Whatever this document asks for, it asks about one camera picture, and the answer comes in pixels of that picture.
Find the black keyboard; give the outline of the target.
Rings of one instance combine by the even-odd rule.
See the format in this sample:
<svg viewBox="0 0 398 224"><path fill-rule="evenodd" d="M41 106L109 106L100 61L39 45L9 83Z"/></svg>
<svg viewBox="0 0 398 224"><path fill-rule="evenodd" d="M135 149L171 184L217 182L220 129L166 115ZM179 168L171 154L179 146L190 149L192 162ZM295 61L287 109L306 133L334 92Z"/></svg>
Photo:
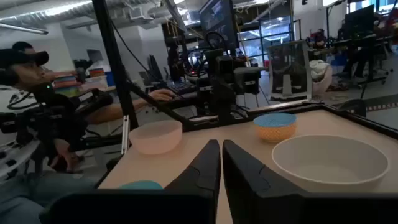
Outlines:
<svg viewBox="0 0 398 224"><path fill-rule="evenodd" d="M189 82L170 82L167 84L167 88L172 90L177 95L184 95L196 91L196 86Z"/></svg>

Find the person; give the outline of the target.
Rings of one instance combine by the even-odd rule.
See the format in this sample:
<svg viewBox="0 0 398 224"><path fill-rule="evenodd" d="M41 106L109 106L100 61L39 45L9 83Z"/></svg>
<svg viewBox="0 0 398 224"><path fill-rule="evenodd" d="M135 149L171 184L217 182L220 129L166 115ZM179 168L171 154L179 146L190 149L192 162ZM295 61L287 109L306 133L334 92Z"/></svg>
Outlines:
<svg viewBox="0 0 398 224"><path fill-rule="evenodd" d="M47 83L48 78L35 62L0 68L0 85L22 91ZM92 189L97 180L75 174L16 170L0 178L0 224L41 224L39 214L53 199L70 192Z"/></svg>
<svg viewBox="0 0 398 224"><path fill-rule="evenodd" d="M323 29L318 29L313 33L310 39L309 46L314 49L323 49L326 45L325 31Z"/></svg>
<svg viewBox="0 0 398 224"><path fill-rule="evenodd" d="M23 42L23 41L15 42L12 45L12 48L14 50L24 52L26 54L34 54L35 53L35 49L33 48L33 46L31 44L29 44L27 42Z"/></svg>

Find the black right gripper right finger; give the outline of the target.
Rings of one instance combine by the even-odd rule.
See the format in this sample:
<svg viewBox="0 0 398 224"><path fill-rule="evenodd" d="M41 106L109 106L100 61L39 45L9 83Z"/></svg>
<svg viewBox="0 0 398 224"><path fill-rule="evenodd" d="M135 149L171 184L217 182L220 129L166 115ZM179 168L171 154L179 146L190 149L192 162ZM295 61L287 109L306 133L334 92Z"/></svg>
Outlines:
<svg viewBox="0 0 398 224"><path fill-rule="evenodd" d="M300 224L304 189L232 140L223 142L223 176L234 224Z"/></svg>

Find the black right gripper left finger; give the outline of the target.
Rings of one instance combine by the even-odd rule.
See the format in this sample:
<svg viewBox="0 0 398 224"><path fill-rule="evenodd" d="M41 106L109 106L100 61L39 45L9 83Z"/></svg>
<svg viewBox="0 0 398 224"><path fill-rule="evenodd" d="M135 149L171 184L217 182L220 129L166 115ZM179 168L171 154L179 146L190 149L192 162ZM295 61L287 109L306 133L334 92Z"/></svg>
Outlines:
<svg viewBox="0 0 398 224"><path fill-rule="evenodd" d="M221 179L220 145L212 139L165 190L218 198Z"/></svg>

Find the black upright frame post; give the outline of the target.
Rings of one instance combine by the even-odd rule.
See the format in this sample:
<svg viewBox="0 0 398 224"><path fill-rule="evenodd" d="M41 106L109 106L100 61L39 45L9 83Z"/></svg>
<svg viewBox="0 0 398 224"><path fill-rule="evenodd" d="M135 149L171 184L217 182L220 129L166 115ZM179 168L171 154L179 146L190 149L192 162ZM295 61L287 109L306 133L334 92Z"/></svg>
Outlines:
<svg viewBox="0 0 398 224"><path fill-rule="evenodd" d="M107 3L105 0L91 1L108 57L108 62L113 73L123 116L129 121L129 130L132 131L133 128L138 127L138 122L132 103L129 85L127 84L126 70L121 60L118 45L114 36L114 28L108 13Z"/></svg>

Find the black cap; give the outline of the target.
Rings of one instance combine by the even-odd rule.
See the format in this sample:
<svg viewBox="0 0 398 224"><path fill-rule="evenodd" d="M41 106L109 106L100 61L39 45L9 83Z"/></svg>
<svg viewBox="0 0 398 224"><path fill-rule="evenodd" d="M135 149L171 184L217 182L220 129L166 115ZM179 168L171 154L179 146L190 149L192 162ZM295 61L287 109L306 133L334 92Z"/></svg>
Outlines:
<svg viewBox="0 0 398 224"><path fill-rule="evenodd" d="M14 49L0 49L0 68L6 69L15 64L25 64L35 62L36 65L41 66L46 64L49 60L49 55L46 51L37 52L34 54L26 54Z"/></svg>

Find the grey mesh office chair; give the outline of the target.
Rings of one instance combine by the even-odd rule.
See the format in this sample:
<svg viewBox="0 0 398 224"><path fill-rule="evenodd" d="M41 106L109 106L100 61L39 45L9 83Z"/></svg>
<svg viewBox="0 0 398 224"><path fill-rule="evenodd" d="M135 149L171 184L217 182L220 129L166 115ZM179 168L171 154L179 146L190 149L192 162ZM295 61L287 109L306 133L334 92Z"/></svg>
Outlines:
<svg viewBox="0 0 398 224"><path fill-rule="evenodd" d="M269 96L273 100L309 100L312 97L308 46L303 40L272 45L269 59Z"/></svg>

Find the stack of coloured plates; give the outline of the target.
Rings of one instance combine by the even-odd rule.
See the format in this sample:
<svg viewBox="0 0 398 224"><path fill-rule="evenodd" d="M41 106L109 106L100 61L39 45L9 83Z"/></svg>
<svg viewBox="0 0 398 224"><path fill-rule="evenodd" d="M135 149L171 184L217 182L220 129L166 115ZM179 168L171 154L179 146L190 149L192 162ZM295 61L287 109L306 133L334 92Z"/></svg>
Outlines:
<svg viewBox="0 0 398 224"><path fill-rule="evenodd" d="M79 94L81 82L75 75L63 75L57 77L52 85L55 93L72 97Z"/></svg>

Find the white bag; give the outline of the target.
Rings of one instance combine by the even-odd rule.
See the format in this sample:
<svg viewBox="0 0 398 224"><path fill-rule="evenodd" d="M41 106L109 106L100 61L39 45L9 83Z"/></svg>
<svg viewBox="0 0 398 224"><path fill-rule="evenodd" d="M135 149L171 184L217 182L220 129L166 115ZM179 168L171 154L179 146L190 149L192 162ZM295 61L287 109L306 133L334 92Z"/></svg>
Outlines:
<svg viewBox="0 0 398 224"><path fill-rule="evenodd" d="M332 83L332 67L322 60L312 60L309 65L312 77L312 93L322 95Z"/></svg>

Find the black desk with monitor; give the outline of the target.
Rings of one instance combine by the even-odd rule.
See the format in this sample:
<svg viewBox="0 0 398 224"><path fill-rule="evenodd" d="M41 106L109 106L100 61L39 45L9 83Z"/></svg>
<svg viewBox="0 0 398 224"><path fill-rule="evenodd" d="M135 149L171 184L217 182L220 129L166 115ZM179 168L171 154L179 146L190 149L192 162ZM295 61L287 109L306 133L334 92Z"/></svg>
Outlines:
<svg viewBox="0 0 398 224"><path fill-rule="evenodd" d="M374 58L387 37L392 35L392 30L391 16L374 12L373 5L345 15L342 38L333 43L337 49L347 50L343 71L337 76L351 82L359 78L356 84L362 89L374 82L385 84L386 76L375 77Z"/></svg>

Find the blue and orange patterned bowl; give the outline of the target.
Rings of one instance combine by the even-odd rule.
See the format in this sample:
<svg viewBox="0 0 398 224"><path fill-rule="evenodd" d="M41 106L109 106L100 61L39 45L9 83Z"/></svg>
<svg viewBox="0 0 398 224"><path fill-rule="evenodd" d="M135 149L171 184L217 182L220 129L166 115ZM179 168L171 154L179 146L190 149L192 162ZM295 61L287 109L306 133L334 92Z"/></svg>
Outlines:
<svg viewBox="0 0 398 224"><path fill-rule="evenodd" d="M253 123L260 139L268 142L281 142L295 134L297 117L288 113L271 113L258 116Z"/></svg>

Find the pink translucent bowl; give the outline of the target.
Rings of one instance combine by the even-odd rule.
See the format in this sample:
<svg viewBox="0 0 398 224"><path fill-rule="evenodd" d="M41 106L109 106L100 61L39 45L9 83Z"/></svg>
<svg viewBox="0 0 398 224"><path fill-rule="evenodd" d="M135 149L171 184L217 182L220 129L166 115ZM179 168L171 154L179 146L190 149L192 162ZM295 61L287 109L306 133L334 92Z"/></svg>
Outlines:
<svg viewBox="0 0 398 224"><path fill-rule="evenodd" d="M145 155L159 155L175 149L182 140L182 123L157 121L140 126L129 133L134 150Z"/></svg>

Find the large white bowl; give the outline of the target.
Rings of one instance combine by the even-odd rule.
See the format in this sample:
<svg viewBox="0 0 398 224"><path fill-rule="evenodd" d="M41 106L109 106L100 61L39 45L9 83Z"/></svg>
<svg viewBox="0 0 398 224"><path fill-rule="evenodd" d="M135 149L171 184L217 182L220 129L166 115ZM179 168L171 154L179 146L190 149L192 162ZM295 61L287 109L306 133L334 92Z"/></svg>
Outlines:
<svg viewBox="0 0 398 224"><path fill-rule="evenodd" d="M273 148L272 160L282 174L311 192L372 192L390 170L380 149L325 134L284 140Z"/></svg>

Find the black diagonal frame brace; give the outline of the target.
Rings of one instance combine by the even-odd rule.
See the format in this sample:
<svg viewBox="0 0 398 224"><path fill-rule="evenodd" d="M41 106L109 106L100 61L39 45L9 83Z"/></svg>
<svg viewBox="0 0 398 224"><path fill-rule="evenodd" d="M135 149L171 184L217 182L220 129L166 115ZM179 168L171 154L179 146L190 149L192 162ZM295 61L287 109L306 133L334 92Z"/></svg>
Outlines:
<svg viewBox="0 0 398 224"><path fill-rule="evenodd" d="M139 98L142 99L147 105L156 107L160 112L163 112L172 119L181 122L186 128L194 126L193 121L190 121L188 118L179 115L174 111L174 109L189 106L189 103L192 102L193 98L183 99L181 96L178 96L177 98L173 98L169 101L157 100L147 93L144 93L138 86L131 82L126 82L125 86L126 90L128 89L130 92L138 95Z"/></svg>

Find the large dark monitor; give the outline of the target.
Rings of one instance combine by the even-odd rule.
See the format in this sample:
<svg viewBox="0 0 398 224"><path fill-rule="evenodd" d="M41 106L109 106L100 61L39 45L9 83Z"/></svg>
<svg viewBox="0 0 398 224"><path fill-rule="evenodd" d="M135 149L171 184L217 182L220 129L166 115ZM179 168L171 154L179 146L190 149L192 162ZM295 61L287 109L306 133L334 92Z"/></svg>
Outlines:
<svg viewBox="0 0 398 224"><path fill-rule="evenodd" d="M236 17L232 0L208 0L199 10L203 34L221 34L229 49L239 46Z"/></svg>

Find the teal bowl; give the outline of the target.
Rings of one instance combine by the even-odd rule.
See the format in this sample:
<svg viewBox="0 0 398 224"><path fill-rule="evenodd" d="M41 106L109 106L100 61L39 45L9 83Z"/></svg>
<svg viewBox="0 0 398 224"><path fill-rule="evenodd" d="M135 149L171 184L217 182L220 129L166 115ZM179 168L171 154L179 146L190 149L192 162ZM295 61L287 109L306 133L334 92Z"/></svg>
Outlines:
<svg viewBox="0 0 398 224"><path fill-rule="evenodd" d="M151 180L138 180L119 187L126 190L163 190L164 188L157 182Z"/></svg>

